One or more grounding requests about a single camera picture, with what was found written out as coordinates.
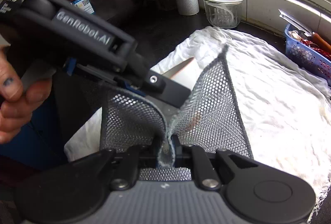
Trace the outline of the person's left hand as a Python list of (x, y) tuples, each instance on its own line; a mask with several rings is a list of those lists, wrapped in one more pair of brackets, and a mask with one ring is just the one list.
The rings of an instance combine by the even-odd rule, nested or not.
[(21, 79), (7, 61), (1, 45), (1, 144), (9, 143), (27, 124), (32, 113), (49, 97), (51, 79), (37, 81), (24, 91)]

